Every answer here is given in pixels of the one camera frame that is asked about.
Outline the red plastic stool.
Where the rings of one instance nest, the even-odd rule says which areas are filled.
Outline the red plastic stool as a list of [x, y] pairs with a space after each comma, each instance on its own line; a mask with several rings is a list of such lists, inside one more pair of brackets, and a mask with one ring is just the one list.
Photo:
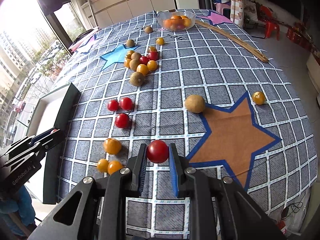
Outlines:
[[265, 37], [270, 38], [273, 31], [276, 32], [276, 38], [279, 41], [280, 27], [273, 16], [273, 11], [264, 5], [259, 6], [258, 20], [265, 24]]

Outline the large brown longan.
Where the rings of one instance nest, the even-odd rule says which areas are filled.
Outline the large brown longan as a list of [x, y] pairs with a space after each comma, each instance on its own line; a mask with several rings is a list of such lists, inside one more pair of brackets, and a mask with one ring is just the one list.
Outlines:
[[205, 100], [202, 96], [191, 94], [184, 102], [185, 108], [192, 113], [201, 113], [205, 109]]

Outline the white cabinet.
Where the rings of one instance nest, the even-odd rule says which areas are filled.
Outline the white cabinet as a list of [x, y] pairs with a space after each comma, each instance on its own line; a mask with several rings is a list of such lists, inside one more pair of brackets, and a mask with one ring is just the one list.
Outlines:
[[176, 8], [175, 0], [91, 0], [82, 10], [89, 22], [101, 28], [130, 20], [151, 11]]

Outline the brown longan pile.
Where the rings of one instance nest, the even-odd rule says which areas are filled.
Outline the brown longan pile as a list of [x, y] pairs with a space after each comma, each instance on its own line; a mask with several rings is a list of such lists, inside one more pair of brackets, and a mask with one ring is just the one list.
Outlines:
[[140, 53], [138, 53], [138, 52], [134, 52], [134, 53], [131, 54], [131, 59], [132, 60], [133, 59], [139, 60], [141, 57], [142, 57], [142, 55]]
[[144, 82], [144, 75], [141, 72], [134, 72], [130, 76], [130, 83], [133, 86], [141, 86]]
[[139, 59], [132, 59], [130, 62], [129, 62], [129, 68], [132, 70], [132, 71], [136, 71], [137, 70], [137, 67], [140, 65], [140, 61]]

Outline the yellow tomato far right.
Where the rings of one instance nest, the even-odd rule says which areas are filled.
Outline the yellow tomato far right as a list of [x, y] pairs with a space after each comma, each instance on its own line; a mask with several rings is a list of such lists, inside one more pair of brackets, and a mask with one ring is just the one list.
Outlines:
[[252, 100], [256, 105], [263, 105], [266, 101], [266, 98], [262, 91], [257, 91], [252, 94]]

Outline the orange tomato pile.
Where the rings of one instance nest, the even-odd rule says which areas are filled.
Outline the orange tomato pile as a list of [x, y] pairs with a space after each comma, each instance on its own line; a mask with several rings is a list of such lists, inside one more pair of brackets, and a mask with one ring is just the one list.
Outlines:
[[157, 52], [157, 49], [156, 49], [156, 47], [154, 47], [154, 46], [149, 46], [148, 47], [148, 52], [150, 53], [150, 52]]

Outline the checkered star tablecloth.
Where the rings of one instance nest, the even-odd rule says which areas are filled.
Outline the checkered star tablecloth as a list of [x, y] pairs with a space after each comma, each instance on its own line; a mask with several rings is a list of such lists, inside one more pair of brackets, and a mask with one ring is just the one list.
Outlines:
[[205, 175], [231, 177], [281, 231], [317, 178], [310, 121], [274, 59], [237, 25], [209, 10], [160, 20], [150, 12], [101, 29], [62, 68], [56, 86], [76, 96], [58, 168], [57, 200], [86, 176], [108, 177], [146, 145], [140, 197], [125, 200], [126, 232], [144, 238], [190, 236], [189, 199], [171, 181], [169, 146]]

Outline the brown longan by star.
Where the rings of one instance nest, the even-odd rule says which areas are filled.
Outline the brown longan by star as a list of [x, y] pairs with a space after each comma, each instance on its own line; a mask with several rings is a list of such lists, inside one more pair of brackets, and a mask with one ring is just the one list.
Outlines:
[[135, 44], [135, 41], [134, 40], [132, 40], [132, 39], [128, 39], [127, 41], [126, 41], [126, 46], [127, 46], [127, 48], [132, 48], [132, 47], [134, 47], [136, 44]]

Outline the clear glass fruit bowl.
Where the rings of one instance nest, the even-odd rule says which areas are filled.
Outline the clear glass fruit bowl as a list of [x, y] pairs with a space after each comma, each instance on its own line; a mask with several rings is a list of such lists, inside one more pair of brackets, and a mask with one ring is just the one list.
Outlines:
[[172, 32], [185, 31], [195, 24], [196, 15], [190, 11], [160, 11], [157, 13], [157, 23]]

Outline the red cherry tomato pile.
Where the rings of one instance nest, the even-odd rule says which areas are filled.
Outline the red cherry tomato pile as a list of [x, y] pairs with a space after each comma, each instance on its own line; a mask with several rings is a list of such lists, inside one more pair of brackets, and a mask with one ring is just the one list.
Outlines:
[[149, 62], [149, 58], [148, 58], [147, 56], [141, 56], [141, 57], [139, 58], [139, 61], [140, 61], [140, 64], [145, 64], [145, 65], [147, 65], [148, 62]]
[[150, 51], [147, 54], [149, 60], [157, 61], [159, 60], [159, 53], [157, 51]]

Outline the long wooden stick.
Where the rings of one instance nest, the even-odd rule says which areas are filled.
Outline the long wooden stick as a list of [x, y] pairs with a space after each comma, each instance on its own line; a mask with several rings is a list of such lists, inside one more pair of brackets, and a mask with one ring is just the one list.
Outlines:
[[243, 40], [237, 38], [236, 36], [233, 36], [218, 27], [215, 27], [215, 26], [210, 25], [208, 23], [204, 23], [199, 20], [195, 20], [195, 23], [202, 26], [202, 27], [210, 29], [220, 35], [227, 37], [228, 39], [232, 40], [236, 44], [240, 45], [242, 48], [245, 48], [247, 51], [249, 51], [251, 54], [253, 54], [256, 58], [258, 58], [261, 62], [268, 63], [268, 58], [263, 53], [261, 53], [259, 50], [255, 49], [255, 48], [253, 48], [252, 46], [250, 46], [249, 44], [247, 44]]

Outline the yellow cherry tomato pile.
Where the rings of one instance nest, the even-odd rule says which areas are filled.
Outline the yellow cherry tomato pile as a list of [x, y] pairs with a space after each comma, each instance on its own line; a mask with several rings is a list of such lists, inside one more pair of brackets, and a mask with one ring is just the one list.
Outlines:
[[131, 59], [129, 59], [129, 58], [125, 58], [124, 59], [124, 67], [126, 67], [126, 68], [130, 68], [130, 61], [131, 61]]
[[131, 55], [132, 55], [133, 53], [134, 53], [133, 50], [128, 50], [125, 57], [126, 57], [127, 59], [131, 59]]
[[137, 66], [137, 69], [136, 69], [137, 72], [140, 72], [141, 74], [143, 74], [144, 76], [146, 76], [148, 73], [149, 73], [149, 69], [147, 67], [147, 65], [145, 64], [139, 64]]
[[147, 63], [147, 67], [149, 69], [149, 71], [155, 71], [158, 68], [158, 64], [156, 61], [154, 60], [149, 60]]

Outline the brown longan front pile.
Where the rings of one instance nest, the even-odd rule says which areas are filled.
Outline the brown longan front pile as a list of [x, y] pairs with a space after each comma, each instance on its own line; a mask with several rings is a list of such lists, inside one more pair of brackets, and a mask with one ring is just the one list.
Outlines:
[[133, 86], [141, 86], [144, 82], [144, 75], [141, 72], [134, 72], [130, 76], [130, 83]]

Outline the white tray dark rim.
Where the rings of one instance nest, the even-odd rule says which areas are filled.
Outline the white tray dark rim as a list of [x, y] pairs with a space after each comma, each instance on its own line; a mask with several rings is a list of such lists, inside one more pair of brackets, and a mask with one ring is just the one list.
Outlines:
[[66, 84], [43, 96], [38, 101], [27, 136], [35, 136], [41, 150], [37, 157], [39, 169], [25, 183], [27, 189], [43, 204], [57, 202], [57, 171], [62, 143], [72, 105], [80, 94], [72, 83]]

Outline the brown longan near bowl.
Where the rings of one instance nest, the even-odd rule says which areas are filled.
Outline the brown longan near bowl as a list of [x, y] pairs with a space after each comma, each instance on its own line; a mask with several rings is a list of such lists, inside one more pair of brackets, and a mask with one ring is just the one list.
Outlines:
[[153, 28], [152, 28], [151, 26], [147, 26], [147, 27], [145, 27], [144, 32], [145, 32], [146, 34], [150, 34], [150, 33], [153, 32]]

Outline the pink plastic stool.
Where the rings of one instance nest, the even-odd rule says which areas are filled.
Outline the pink plastic stool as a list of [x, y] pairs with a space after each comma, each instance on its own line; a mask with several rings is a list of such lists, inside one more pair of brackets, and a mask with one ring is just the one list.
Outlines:
[[216, 3], [215, 7], [216, 7], [216, 11], [218, 13], [220, 13], [221, 15], [223, 15], [223, 11], [224, 10], [230, 10], [231, 5], [230, 5], [229, 2], [227, 2], [227, 3]]

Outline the yellow tomato near bowl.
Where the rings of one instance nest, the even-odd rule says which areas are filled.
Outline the yellow tomato near bowl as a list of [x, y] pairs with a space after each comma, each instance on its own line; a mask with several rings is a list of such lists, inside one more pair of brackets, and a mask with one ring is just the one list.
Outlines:
[[164, 38], [162, 37], [157, 38], [156, 44], [159, 46], [162, 46], [163, 44], [165, 44]]

